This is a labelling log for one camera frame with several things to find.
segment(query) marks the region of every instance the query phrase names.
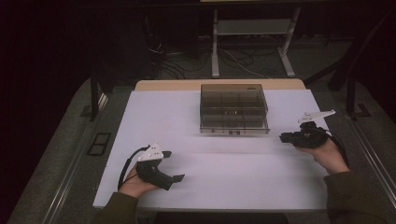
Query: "floor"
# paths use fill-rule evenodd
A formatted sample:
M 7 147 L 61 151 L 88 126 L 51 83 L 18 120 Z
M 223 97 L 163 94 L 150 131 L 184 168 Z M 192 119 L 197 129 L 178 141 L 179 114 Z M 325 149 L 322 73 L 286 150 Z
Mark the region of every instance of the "floor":
M 220 78 L 287 78 L 276 53 L 282 41 L 281 36 L 221 39 Z M 201 42 L 199 56 L 186 55 L 174 48 L 164 49 L 166 57 L 160 66 L 159 78 L 211 78 L 210 45 L 205 36 L 201 37 Z M 324 42 L 321 36 L 293 39 L 288 56 L 297 78 L 311 77 L 334 63 L 350 45 L 347 41 L 337 41 L 326 47 Z M 313 92 L 321 110 L 334 109 L 337 112 L 326 119 L 329 128 L 341 136 L 351 169 L 363 176 L 367 188 L 384 205 L 389 223 L 396 223 L 396 203 L 392 197 L 392 192 L 396 192 L 392 182 L 396 178 L 396 164 L 393 162 L 396 125 L 362 85 L 357 89 L 357 103 L 364 104 L 371 117 L 351 120 L 345 110 L 346 88 L 329 91 L 327 83 L 331 76 L 329 74 L 307 88 Z M 98 117 L 90 121 L 89 113 L 86 113 L 91 100 L 90 81 L 80 87 L 8 223 L 90 222 L 97 212 L 92 207 L 95 192 L 133 89 L 133 85 L 116 87 L 107 96 L 106 106 Z M 88 156 L 86 151 L 97 133 L 111 133 L 105 154 Z M 157 216 L 157 223 L 167 218 L 162 216 Z M 266 223 L 265 216 L 253 216 L 240 222 L 236 221 L 237 218 L 233 221 L 256 223 L 261 220 L 261 223 Z M 325 212 L 287 213 L 285 216 L 290 224 L 329 223 Z

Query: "dark sleeve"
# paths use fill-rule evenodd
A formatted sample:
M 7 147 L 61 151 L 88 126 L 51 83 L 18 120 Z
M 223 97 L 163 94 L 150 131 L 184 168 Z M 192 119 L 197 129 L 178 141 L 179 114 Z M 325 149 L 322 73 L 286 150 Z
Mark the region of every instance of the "dark sleeve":
M 328 215 L 332 224 L 384 224 L 387 221 L 376 198 L 351 172 L 324 177 L 328 192 Z
M 107 205 L 92 220 L 92 224 L 135 224 L 138 200 L 126 194 L 114 192 Z

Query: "clear plastic box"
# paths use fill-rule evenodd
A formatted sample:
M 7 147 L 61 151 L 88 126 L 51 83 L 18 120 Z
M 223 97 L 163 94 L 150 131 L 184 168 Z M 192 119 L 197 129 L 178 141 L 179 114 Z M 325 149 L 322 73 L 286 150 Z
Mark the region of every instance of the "clear plastic box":
M 267 112 L 260 84 L 201 86 L 201 133 L 267 134 Z

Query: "table surface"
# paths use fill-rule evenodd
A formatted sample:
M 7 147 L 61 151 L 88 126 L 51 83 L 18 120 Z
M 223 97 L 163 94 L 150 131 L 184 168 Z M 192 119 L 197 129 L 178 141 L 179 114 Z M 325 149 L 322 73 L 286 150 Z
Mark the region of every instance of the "table surface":
M 191 91 L 186 91 L 184 83 Z M 201 83 L 262 84 L 271 132 L 260 136 L 200 134 Z M 318 111 L 312 92 L 301 84 L 298 79 L 139 82 L 126 106 L 93 206 L 103 207 L 117 190 L 120 170 L 136 149 L 158 143 L 162 150 L 173 152 L 159 169 L 167 175 L 186 176 L 168 191 L 159 189 L 144 195 L 139 201 L 140 209 L 325 210 L 327 196 L 322 177 L 326 171 L 310 155 L 279 140 L 283 132 L 299 131 L 297 120 L 305 111 Z M 324 119 L 318 120 L 317 125 L 327 128 Z

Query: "hand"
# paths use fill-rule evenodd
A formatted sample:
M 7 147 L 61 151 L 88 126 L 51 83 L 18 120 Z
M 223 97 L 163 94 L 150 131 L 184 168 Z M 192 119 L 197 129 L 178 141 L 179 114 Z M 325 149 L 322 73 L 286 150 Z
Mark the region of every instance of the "hand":
M 297 147 L 297 149 L 313 155 L 315 161 L 323 166 L 329 175 L 349 171 L 349 168 L 341 156 L 340 150 L 330 138 L 320 147 Z
M 125 179 L 128 178 L 130 179 L 128 179 L 122 184 L 122 186 L 119 189 L 120 193 L 127 194 L 134 198 L 140 198 L 144 193 L 153 189 L 158 189 L 157 186 L 154 186 L 140 179 L 139 176 L 137 175 L 137 171 L 135 167 L 129 172 L 129 174 L 125 178 Z

